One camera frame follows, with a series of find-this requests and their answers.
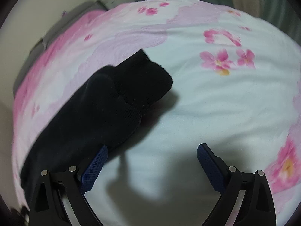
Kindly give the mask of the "black pants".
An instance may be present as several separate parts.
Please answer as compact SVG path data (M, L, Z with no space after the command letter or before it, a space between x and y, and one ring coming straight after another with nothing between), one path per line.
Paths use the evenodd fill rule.
M170 74L139 50L117 66L95 72L39 134L20 173L31 203L42 170L65 171L103 146L123 144L148 109L171 89Z

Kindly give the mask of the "pink floral bed cover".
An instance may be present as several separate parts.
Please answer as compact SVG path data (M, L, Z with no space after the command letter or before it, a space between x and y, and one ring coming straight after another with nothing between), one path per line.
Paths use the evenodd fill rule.
M35 140L99 69L143 50L173 84L108 158L85 197L102 225L203 225L220 193L200 144L262 170L276 225L300 225L300 46L266 21L197 0L149 0L85 14L35 61L14 98L20 173Z

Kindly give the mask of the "grey padded headboard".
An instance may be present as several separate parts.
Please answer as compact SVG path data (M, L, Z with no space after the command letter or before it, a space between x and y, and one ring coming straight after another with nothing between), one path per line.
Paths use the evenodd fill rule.
M109 11L109 8L104 5L100 0L96 1L87 1L74 9L68 11L62 18L57 21L45 34L43 38L41 38L35 46L31 49L27 59L22 65L15 82L13 84L13 98L15 98L16 92L18 88L24 81L27 73L35 63L35 61L40 57L40 55L67 29L69 29L73 24L75 24L79 19L81 19L85 14L92 11L101 11L106 12Z

